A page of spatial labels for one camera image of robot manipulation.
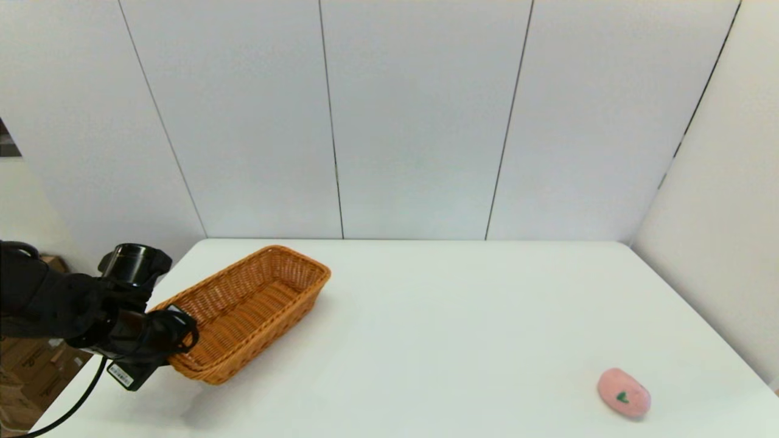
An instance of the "woven basket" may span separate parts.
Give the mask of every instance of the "woven basket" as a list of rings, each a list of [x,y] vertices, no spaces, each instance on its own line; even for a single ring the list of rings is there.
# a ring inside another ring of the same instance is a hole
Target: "woven basket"
[[[175,304],[200,332],[168,361],[190,379],[224,383],[305,316],[328,279],[327,267],[283,246],[239,260],[155,308]]]

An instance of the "pink soft toy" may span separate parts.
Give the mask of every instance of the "pink soft toy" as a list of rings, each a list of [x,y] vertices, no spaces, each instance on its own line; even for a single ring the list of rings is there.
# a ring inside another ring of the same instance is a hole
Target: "pink soft toy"
[[[649,412],[652,402],[647,388],[619,368],[607,369],[601,375],[597,392],[609,407],[632,419]]]

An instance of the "cardboard box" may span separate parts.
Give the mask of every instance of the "cardboard box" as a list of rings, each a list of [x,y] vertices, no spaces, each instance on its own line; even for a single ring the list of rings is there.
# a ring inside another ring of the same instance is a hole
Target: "cardboard box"
[[[24,385],[1,385],[0,405],[44,411],[92,357],[63,344],[35,377]]]
[[[17,337],[0,336],[0,355],[3,351],[11,348],[17,341],[19,341]]]
[[[43,414],[40,409],[0,406],[0,420],[9,429],[29,430]]]
[[[70,272],[70,269],[68,269],[68,265],[65,264],[65,261],[62,260],[59,256],[41,256],[41,260],[46,262],[47,265],[50,267],[64,273]]]
[[[57,348],[64,348],[64,345],[62,339],[19,339],[0,355],[0,384],[30,382],[51,360]]]

